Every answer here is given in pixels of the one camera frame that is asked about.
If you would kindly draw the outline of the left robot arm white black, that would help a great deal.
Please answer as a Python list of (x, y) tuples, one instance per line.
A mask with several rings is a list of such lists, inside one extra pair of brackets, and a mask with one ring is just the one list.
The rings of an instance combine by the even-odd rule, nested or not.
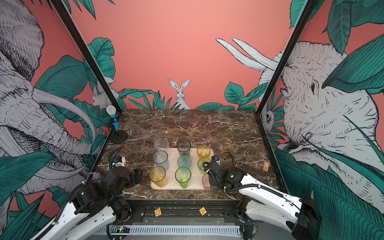
[(75, 187), (57, 216), (34, 240), (84, 240), (104, 226), (129, 221), (133, 211), (124, 189), (142, 182), (142, 170), (115, 167), (106, 175)]

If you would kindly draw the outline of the blue grey plastic glass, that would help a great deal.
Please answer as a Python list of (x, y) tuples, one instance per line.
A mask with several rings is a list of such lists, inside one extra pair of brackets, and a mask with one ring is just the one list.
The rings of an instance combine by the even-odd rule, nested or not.
[(152, 160), (156, 166), (163, 167), (165, 170), (169, 169), (168, 153), (166, 151), (156, 151)]

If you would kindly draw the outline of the dark brown plastic glass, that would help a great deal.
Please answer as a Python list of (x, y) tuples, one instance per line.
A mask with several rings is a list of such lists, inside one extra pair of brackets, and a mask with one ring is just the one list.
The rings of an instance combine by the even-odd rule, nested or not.
[(180, 140), (177, 142), (177, 150), (180, 156), (190, 156), (191, 143), (188, 140)]

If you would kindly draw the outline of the tall light green glass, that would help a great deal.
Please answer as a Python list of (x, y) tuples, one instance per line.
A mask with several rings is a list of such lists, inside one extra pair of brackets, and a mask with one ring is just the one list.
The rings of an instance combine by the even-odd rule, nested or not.
[(192, 173), (187, 167), (178, 168), (175, 172), (175, 179), (183, 189), (186, 189), (189, 186), (191, 177)]

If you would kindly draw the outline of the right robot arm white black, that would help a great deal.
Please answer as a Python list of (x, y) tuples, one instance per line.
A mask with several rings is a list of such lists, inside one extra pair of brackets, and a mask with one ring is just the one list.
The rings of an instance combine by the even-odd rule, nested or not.
[(290, 232), (297, 240), (319, 239), (322, 217), (313, 198), (280, 192), (236, 166), (226, 169), (215, 160), (202, 166), (219, 190), (243, 196), (236, 207), (242, 221), (267, 222)]

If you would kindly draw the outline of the green plastic glass short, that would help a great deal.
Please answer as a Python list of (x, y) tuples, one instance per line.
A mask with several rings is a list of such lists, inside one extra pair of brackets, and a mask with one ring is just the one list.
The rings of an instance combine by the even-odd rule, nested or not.
[(209, 163), (211, 160), (209, 158), (206, 158), (206, 157), (203, 157), (203, 158), (200, 158), (199, 161), (198, 161), (198, 168), (199, 168), (199, 172), (204, 175), (206, 172), (205, 172), (205, 169), (203, 167), (203, 163)]

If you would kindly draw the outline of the clear plastic glass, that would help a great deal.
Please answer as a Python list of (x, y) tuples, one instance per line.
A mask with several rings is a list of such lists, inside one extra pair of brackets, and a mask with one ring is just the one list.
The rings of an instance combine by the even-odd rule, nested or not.
[(157, 151), (168, 151), (169, 150), (169, 141), (165, 138), (157, 139), (154, 143), (155, 149)]

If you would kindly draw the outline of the beige square tray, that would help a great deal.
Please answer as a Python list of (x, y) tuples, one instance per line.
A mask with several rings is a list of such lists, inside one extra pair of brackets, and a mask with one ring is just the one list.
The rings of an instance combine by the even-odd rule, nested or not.
[(177, 148), (169, 148), (167, 151), (169, 159), (169, 168), (166, 170), (166, 179), (167, 184), (164, 187), (159, 187), (155, 183), (151, 182), (151, 188), (154, 190), (204, 190), (204, 186), (202, 183), (203, 172), (198, 167), (198, 161), (201, 156), (197, 153), (197, 148), (191, 148), (190, 150), (190, 158), (192, 160), (190, 170), (191, 170), (191, 179), (188, 182), (188, 186), (183, 189), (179, 182), (175, 178), (175, 172), (177, 171), (178, 164), (177, 160), (180, 157), (179, 151)]

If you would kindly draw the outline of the teal frosted glass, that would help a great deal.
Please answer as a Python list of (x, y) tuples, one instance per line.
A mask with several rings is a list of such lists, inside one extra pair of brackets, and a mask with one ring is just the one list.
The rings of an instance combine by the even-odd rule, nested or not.
[(184, 155), (180, 156), (177, 160), (177, 164), (179, 168), (190, 168), (192, 164), (192, 160), (189, 156)]

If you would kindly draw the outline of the pink plastic glass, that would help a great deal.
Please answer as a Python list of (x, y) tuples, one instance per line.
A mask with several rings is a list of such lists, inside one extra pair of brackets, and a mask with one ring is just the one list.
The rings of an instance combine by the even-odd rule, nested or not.
[(202, 177), (202, 185), (206, 191), (212, 191), (210, 178), (208, 174), (204, 174)]

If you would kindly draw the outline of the amber plastic glass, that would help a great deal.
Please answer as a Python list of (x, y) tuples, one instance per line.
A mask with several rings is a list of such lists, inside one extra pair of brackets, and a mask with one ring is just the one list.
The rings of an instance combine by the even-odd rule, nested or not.
[(167, 185), (166, 170), (161, 166), (153, 167), (150, 170), (149, 178), (159, 188), (164, 188)]

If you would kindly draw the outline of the yellow plastic glass front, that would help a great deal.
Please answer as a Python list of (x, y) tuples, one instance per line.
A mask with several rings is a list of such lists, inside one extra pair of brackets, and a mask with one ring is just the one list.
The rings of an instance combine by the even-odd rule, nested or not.
[(200, 145), (197, 148), (197, 154), (200, 158), (208, 157), (211, 154), (211, 149), (207, 145)]

